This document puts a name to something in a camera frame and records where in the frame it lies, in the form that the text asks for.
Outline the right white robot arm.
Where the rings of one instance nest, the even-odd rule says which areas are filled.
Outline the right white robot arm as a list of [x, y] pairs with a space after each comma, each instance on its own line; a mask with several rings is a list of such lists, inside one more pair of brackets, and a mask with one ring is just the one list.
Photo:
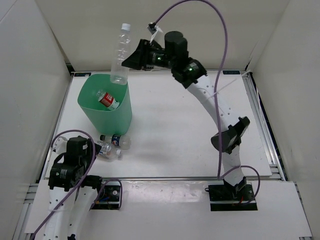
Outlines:
[[241, 170], [240, 144], [250, 120], [235, 113], [217, 93], [217, 88], [208, 77], [206, 69], [189, 56], [188, 41], [179, 31], [164, 35], [164, 47], [155, 40], [141, 39], [136, 50], [128, 56], [122, 66], [149, 71], [154, 67], [169, 69], [173, 78], [191, 93], [205, 108], [217, 126], [218, 132], [211, 144], [219, 152], [218, 168], [224, 168], [224, 193], [230, 200], [238, 199], [247, 184]]

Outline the blue white label clear bottle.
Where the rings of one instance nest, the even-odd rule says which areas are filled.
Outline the blue white label clear bottle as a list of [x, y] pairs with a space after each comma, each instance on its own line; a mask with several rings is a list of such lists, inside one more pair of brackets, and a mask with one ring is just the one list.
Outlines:
[[122, 150], [117, 148], [112, 143], [98, 141], [97, 144], [101, 147], [99, 155], [107, 160], [118, 160], [122, 156]]

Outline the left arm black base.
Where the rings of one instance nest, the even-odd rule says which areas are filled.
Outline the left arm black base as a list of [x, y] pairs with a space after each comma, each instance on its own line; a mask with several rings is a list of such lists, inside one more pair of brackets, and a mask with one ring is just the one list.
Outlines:
[[90, 210], [120, 210], [123, 203], [123, 184], [117, 178], [111, 178], [101, 184]]

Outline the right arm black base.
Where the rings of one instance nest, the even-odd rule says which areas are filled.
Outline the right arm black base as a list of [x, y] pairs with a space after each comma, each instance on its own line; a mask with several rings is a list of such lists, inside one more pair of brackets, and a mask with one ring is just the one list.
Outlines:
[[232, 193], [223, 183], [210, 184], [204, 190], [209, 194], [211, 212], [257, 211], [256, 196], [260, 190], [258, 182], [256, 192], [251, 183], [246, 183], [238, 193]]

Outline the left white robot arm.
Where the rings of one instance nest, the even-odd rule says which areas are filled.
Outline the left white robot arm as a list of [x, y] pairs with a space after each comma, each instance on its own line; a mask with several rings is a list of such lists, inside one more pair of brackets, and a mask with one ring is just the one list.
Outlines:
[[101, 146], [82, 136], [58, 137], [53, 146], [57, 156], [48, 179], [48, 215], [30, 238], [43, 229], [44, 240], [78, 240], [94, 200], [105, 194], [102, 178], [89, 174]]

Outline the clear plastic bottle white cap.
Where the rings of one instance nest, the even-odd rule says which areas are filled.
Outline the clear plastic bottle white cap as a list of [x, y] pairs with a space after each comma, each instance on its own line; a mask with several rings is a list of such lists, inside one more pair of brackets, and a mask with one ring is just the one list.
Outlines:
[[117, 46], [114, 52], [114, 58], [111, 64], [110, 81], [118, 85], [126, 85], [128, 82], [129, 68], [122, 66], [125, 59], [131, 53], [131, 25], [123, 23]]

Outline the red label plastic bottle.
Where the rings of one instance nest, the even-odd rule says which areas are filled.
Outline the red label plastic bottle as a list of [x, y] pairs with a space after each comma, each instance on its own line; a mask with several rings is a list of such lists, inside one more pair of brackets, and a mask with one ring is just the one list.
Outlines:
[[97, 101], [110, 111], [114, 111], [120, 106], [120, 103], [111, 94], [104, 90], [99, 90], [96, 93], [96, 96]]

